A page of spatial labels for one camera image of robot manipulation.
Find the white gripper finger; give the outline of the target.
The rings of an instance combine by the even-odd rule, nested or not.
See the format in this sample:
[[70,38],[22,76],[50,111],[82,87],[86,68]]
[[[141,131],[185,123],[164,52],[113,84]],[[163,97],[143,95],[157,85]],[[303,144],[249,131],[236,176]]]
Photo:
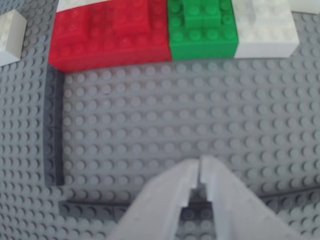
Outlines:
[[198,186],[199,168],[199,160],[186,159],[151,178],[108,239],[173,240],[182,208]]
[[201,156],[201,183],[212,203],[218,240],[301,240],[303,237],[268,208],[230,169]]

